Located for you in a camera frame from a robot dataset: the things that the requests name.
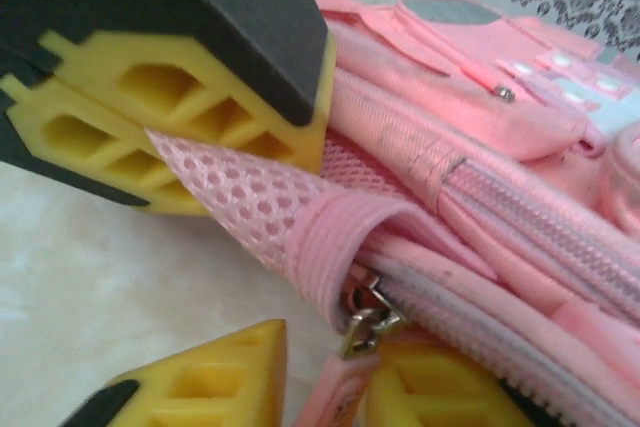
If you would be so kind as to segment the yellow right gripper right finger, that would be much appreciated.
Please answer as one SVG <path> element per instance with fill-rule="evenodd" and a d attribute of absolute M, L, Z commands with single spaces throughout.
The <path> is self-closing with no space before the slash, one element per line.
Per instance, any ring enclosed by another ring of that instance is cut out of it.
<path fill-rule="evenodd" d="M 386 343 L 362 401 L 362 427 L 534 427 L 498 380 L 459 351 Z"/>

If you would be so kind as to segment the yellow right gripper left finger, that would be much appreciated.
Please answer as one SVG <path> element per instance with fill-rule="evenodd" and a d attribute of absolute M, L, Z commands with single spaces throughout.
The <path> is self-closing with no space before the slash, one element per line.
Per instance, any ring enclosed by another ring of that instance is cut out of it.
<path fill-rule="evenodd" d="M 281 427 L 286 376 L 268 320 L 111 379 L 59 427 Z"/>

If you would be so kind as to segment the pink school backpack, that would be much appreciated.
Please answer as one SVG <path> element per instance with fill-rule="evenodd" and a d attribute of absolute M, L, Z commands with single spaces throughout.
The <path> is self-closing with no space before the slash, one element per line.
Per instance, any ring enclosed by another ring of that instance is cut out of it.
<path fill-rule="evenodd" d="M 316 0 L 337 65 L 313 175 L 151 132 L 328 323 L 388 309 L 571 427 L 640 427 L 640 67 L 469 0 Z"/>

